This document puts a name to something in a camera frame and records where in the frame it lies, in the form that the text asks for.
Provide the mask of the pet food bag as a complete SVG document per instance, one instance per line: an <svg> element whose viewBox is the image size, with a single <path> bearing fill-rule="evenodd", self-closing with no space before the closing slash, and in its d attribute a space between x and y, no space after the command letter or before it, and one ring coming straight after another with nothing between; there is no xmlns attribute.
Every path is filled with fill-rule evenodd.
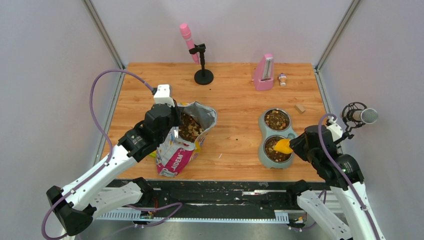
<svg viewBox="0 0 424 240"><path fill-rule="evenodd" d="M218 120L214 108L197 101L179 103L178 107L183 125L170 130L155 154L158 174L172 178L199 155L205 138Z"/></svg>

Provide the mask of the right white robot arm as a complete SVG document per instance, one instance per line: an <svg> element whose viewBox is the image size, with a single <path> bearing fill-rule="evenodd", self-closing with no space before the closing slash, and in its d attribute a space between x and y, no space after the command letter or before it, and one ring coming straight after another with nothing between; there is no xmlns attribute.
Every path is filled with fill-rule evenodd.
<svg viewBox="0 0 424 240"><path fill-rule="evenodd" d="M338 153L343 130L336 124L312 125L289 141L293 153L309 162L336 197L346 219L338 218L305 181L287 187L286 204L303 209L333 240L383 240L368 200L364 176L357 161Z"/></svg>

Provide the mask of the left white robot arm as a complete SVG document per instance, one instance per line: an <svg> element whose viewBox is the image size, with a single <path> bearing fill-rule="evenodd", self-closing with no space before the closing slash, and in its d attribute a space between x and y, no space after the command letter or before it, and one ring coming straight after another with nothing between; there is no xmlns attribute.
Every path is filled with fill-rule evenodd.
<svg viewBox="0 0 424 240"><path fill-rule="evenodd" d="M142 177L108 193L101 193L101 190L154 152L179 125L181 118L176 104L154 104L145 113L144 120L128 130L104 159L66 186L49 188L46 196L50 209L42 221L43 237L50 239L46 223L51 213L55 214L67 237L80 234L97 217L121 206L135 203L149 206L153 193Z"/></svg>

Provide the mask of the yellow plastic scoop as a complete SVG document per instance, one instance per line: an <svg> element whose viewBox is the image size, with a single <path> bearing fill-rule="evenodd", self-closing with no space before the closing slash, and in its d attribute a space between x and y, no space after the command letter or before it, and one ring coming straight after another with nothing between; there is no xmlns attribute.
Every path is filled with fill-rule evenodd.
<svg viewBox="0 0 424 240"><path fill-rule="evenodd" d="M292 154L293 149L290 147L290 139L280 139L273 147L273 150L286 155Z"/></svg>

